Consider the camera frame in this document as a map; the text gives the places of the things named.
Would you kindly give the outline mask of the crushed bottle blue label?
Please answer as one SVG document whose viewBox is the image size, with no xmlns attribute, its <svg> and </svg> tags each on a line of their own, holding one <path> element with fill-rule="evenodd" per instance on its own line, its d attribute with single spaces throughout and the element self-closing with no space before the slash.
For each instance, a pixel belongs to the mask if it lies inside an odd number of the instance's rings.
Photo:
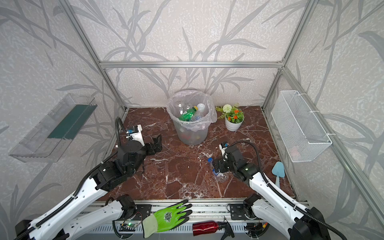
<svg viewBox="0 0 384 240">
<path fill-rule="evenodd" d="M 228 180 L 228 174 L 227 173 L 221 173 L 220 170 L 216 170 L 214 168 L 214 159 L 213 158 L 209 158 L 208 159 L 208 162 L 209 162 L 209 165 L 210 165 L 210 168 L 216 178 L 216 180 L 219 182 L 219 183 L 224 183 Z"/>
</svg>

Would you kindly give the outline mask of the green soda bottle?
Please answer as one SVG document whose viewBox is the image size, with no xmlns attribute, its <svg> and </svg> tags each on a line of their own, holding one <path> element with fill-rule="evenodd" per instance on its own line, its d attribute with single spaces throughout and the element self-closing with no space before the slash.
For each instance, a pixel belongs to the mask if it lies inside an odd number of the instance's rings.
<svg viewBox="0 0 384 240">
<path fill-rule="evenodd" d="M 192 108 L 188 109 L 187 111 L 185 111 L 180 117 L 179 117 L 179 120 L 180 121 L 185 121 L 185 122 L 188 122 L 191 120 L 191 118 L 195 115 L 195 113 L 197 112 L 198 110 L 198 107 L 197 106 L 193 106 Z"/>
</svg>

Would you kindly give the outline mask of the grey bottle red label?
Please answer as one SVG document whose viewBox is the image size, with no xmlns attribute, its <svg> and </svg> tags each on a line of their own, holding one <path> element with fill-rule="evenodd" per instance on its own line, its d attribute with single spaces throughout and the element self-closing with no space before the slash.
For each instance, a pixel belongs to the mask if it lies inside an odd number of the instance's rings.
<svg viewBox="0 0 384 240">
<path fill-rule="evenodd" d="M 198 108 L 198 110 L 197 110 L 197 114 L 198 114 L 199 116 L 204 116 L 205 109 L 206 109 L 206 105 L 201 103 L 201 104 L 198 104 L 198 105 L 197 105 L 197 108 Z"/>
</svg>

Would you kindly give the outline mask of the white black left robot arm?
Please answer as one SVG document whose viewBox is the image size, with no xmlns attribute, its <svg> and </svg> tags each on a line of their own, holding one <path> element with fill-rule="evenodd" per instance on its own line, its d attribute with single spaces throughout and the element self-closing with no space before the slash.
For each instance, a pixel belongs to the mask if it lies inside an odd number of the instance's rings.
<svg viewBox="0 0 384 240">
<path fill-rule="evenodd" d="M 126 129 L 121 118 L 116 117 L 115 131 L 116 152 L 91 169 L 76 190 L 54 208 L 32 221 L 21 221 L 18 225 L 24 229 L 17 233 L 18 240 L 54 239 L 83 209 L 133 177 L 147 156 L 162 151 L 162 136 L 144 143 L 140 125 Z"/>
</svg>

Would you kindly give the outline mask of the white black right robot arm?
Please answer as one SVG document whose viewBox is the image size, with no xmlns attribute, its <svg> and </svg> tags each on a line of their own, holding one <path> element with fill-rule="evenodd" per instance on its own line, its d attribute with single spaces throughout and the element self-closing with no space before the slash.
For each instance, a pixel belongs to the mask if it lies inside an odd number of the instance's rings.
<svg viewBox="0 0 384 240">
<path fill-rule="evenodd" d="M 325 222 L 318 209 L 307 208 L 278 188 L 264 173 L 258 152 L 258 163 L 254 164 L 244 159 L 236 144 L 223 142 L 219 148 L 222 157 L 213 160 L 215 172 L 231 172 L 257 193 L 249 207 L 251 218 L 266 221 L 289 240 L 329 240 L 330 232 L 346 239 L 342 232 Z"/>
</svg>

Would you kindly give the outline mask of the white pot artificial flowers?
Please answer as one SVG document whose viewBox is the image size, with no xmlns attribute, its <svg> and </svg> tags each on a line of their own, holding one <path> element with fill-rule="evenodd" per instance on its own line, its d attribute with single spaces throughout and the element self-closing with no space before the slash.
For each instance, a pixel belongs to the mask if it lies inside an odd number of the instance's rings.
<svg viewBox="0 0 384 240">
<path fill-rule="evenodd" d="M 225 119 L 226 128 L 230 132 L 236 132 L 242 125 L 245 115 L 237 106 L 226 104 L 222 107 L 215 107 L 221 113 L 219 119 Z"/>
</svg>

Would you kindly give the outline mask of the light blue object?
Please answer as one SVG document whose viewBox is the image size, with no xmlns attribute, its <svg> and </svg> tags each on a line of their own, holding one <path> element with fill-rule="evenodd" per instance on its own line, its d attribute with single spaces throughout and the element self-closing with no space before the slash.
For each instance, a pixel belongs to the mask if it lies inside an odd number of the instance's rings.
<svg viewBox="0 0 384 240">
<path fill-rule="evenodd" d="M 275 185 L 280 188 L 280 178 L 285 177 L 284 164 L 282 162 L 276 162 L 272 169 L 272 174 L 276 176 Z"/>
</svg>

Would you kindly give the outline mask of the green circuit board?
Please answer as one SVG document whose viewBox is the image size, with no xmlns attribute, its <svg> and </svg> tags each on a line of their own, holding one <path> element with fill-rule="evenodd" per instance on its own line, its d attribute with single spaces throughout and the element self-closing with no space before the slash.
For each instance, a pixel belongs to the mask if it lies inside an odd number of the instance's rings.
<svg viewBox="0 0 384 240">
<path fill-rule="evenodd" d="M 130 233 L 139 229 L 141 222 L 123 222 L 119 225 L 119 232 Z"/>
</svg>

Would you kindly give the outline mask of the green black work glove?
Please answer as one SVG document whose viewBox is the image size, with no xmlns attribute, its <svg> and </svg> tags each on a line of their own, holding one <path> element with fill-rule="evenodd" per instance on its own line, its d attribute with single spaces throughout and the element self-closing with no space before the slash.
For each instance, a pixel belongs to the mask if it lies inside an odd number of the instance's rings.
<svg viewBox="0 0 384 240">
<path fill-rule="evenodd" d="M 173 230 L 189 220 L 193 213 L 192 204 L 188 200 L 171 205 L 167 208 L 156 211 L 142 221 L 143 237 L 149 238 L 155 233 L 162 233 Z"/>
</svg>

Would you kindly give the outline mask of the red spray bottle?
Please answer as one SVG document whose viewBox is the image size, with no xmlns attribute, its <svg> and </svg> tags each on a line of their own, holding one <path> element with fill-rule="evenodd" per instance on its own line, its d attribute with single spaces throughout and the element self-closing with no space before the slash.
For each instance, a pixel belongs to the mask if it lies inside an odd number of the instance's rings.
<svg viewBox="0 0 384 240">
<path fill-rule="evenodd" d="M 224 240 L 227 237 L 235 237 L 235 233 L 226 218 L 224 218 L 223 222 L 208 221 L 193 224 L 194 237 L 200 235 L 214 234 L 219 230 L 224 230 L 224 235 L 221 237 L 221 240 Z"/>
</svg>

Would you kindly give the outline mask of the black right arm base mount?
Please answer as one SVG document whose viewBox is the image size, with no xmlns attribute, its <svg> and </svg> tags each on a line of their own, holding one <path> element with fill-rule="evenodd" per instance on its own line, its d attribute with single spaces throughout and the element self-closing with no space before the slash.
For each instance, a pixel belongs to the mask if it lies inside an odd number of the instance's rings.
<svg viewBox="0 0 384 240">
<path fill-rule="evenodd" d="M 259 220 L 259 218 L 254 214 L 252 206 L 257 200 L 260 199 L 260 195 L 252 194 L 250 197 L 244 199 L 241 204 L 228 204 L 231 220 Z"/>
</svg>

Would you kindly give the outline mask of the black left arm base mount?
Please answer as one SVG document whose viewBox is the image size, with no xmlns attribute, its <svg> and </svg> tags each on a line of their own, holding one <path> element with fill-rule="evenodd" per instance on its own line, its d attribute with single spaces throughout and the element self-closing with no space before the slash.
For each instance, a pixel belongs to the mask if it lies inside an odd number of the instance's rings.
<svg viewBox="0 0 384 240">
<path fill-rule="evenodd" d="M 123 210 L 120 220 L 141 221 L 151 214 L 152 205 L 136 204 L 128 195 L 118 197 L 117 201 L 122 205 Z"/>
</svg>

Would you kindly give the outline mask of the clear acrylic wall shelf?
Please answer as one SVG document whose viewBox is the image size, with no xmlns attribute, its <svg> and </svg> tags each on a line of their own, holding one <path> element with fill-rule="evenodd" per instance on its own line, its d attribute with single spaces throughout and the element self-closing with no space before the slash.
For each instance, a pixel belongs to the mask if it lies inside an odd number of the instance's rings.
<svg viewBox="0 0 384 240">
<path fill-rule="evenodd" d="M 94 97 L 67 94 L 9 155 L 23 163 L 56 163 L 97 106 Z"/>
</svg>

